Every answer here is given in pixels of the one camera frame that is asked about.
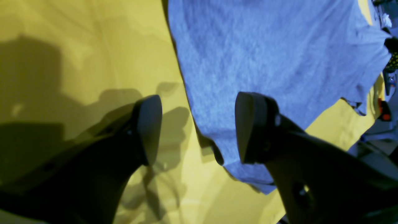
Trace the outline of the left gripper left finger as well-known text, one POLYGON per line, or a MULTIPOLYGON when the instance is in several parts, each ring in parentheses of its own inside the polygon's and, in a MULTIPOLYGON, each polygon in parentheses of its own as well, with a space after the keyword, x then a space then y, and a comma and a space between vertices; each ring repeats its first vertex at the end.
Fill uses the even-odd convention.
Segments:
POLYGON ((159 95, 138 100, 117 130, 1 186, 1 210, 48 224, 111 224, 130 177, 155 163, 162 116, 159 95))

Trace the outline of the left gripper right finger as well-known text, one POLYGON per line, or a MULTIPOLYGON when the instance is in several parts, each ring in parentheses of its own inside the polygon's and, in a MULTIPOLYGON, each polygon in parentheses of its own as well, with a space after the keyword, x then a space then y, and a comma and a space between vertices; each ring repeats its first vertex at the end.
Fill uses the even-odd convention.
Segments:
POLYGON ((397 158, 357 159, 308 135, 270 97, 239 92, 235 124, 240 160, 263 164, 291 224, 396 224, 397 158))

